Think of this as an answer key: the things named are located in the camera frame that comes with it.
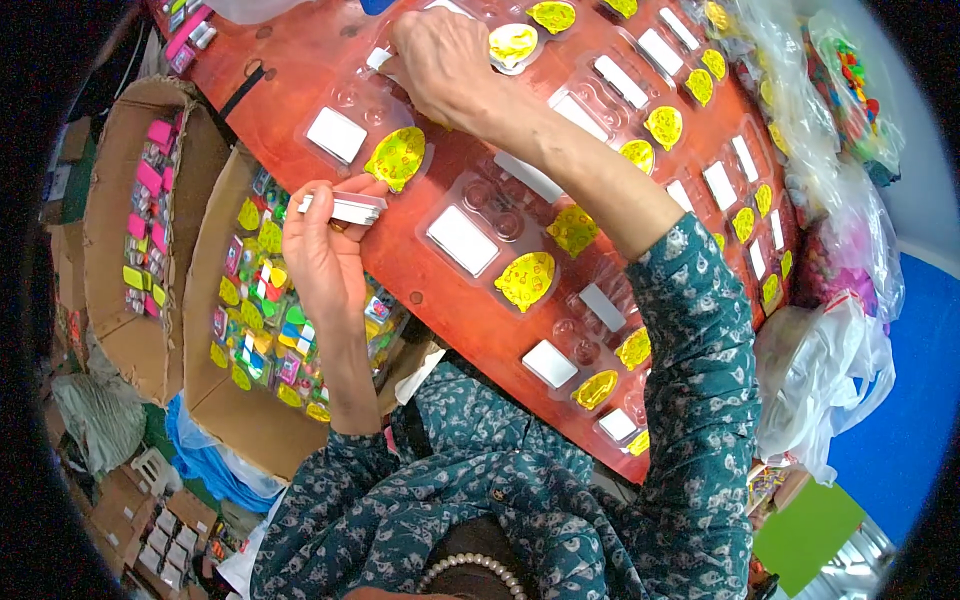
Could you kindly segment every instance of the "woman's left hand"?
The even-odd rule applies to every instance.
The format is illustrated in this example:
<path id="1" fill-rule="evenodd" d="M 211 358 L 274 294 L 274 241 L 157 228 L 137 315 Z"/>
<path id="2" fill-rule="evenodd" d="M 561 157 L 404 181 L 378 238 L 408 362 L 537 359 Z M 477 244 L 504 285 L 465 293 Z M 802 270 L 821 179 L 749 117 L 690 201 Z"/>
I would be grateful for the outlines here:
<path id="1" fill-rule="evenodd" d="M 384 198 L 387 184 L 364 174 L 336 186 L 329 181 L 310 181 L 290 198 L 283 224 L 283 258 L 300 301 L 314 328 L 332 325 L 363 327 L 367 282 L 360 262 L 360 240 L 369 227 L 330 225 L 333 190 Z M 313 194 L 305 213 L 298 212 L 303 196 Z"/>

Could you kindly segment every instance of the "person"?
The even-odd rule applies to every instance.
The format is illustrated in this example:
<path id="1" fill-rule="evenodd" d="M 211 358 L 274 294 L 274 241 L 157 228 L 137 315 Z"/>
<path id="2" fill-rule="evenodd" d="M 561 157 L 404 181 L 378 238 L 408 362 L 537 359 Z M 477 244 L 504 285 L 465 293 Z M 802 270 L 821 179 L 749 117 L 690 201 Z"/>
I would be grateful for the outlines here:
<path id="1" fill-rule="evenodd" d="M 364 228 L 329 225 L 331 185 L 311 181 L 291 199 L 283 255 L 317 330 L 331 432 L 267 530 L 252 597 L 745 597 L 759 402 L 743 284 L 632 162 L 491 71 L 483 23 L 408 12 L 391 43 L 381 70 L 418 111 L 540 169 L 630 262 L 653 347 L 650 469 L 633 504 L 589 486 L 589 456 L 450 364 L 420 387 L 414 419 L 391 415 L 388 451 L 364 337 Z M 332 189 L 386 193 L 367 175 Z M 417 420 L 425 456 L 411 449 Z"/>

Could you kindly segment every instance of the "open cardboard box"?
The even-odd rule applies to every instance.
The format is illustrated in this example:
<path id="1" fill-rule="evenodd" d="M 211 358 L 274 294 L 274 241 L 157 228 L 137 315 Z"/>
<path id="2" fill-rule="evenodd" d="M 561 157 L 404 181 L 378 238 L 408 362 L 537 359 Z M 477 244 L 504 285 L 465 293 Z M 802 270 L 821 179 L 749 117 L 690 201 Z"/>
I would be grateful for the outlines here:
<path id="1" fill-rule="evenodd" d="M 128 312 L 121 277 L 127 219 L 147 129 L 183 111 L 170 196 L 167 310 L 162 323 Z M 206 201 L 229 149 L 192 84 L 153 77 L 131 84 L 110 111 L 97 151 L 84 216 L 84 279 L 90 326 L 107 358 L 156 404 L 183 388 L 180 308 Z"/>

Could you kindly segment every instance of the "pearl necklace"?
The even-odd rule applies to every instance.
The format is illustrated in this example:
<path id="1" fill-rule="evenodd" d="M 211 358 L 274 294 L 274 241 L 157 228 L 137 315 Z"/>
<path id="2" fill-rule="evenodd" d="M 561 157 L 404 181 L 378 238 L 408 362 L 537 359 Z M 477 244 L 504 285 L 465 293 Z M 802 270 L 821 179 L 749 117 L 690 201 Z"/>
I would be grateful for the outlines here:
<path id="1" fill-rule="evenodd" d="M 452 566 L 468 563 L 479 564 L 493 571 L 493 573 L 500 578 L 500 581 L 503 582 L 503 585 L 506 586 L 510 590 L 510 593 L 514 595 L 514 600 L 527 600 L 527 594 L 523 593 L 523 586 L 520 584 L 520 581 L 514 577 L 513 573 L 507 570 L 506 566 L 500 564 L 499 561 L 495 561 L 489 556 L 473 554 L 472 552 L 467 552 L 467 554 L 458 554 L 456 556 L 451 554 L 445 559 L 442 559 L 439 563 L 431 566 L 429 569 L 427 569 L 426 574 L 423 575 L 423 579 L 420 580 L 420 584 L 417 585 L 417 593 L 423 593 L 426 587 L 430 585 L 430 582 L 432 582 L 438 575 Z"/>

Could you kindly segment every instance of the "blue wall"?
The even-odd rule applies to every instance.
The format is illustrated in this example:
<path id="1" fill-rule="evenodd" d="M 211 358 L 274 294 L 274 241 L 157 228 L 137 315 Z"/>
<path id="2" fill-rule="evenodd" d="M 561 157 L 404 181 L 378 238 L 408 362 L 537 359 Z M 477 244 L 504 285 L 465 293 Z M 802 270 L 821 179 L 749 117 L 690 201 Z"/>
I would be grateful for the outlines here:
<path id="1" fill-rule="evenodd" d="M 960 281 L 901 256 L 906 303 L 893 323 L 897 383 L 830 444 L 837 483 L 902 545 L 940 467 L 960 405 Z"/>

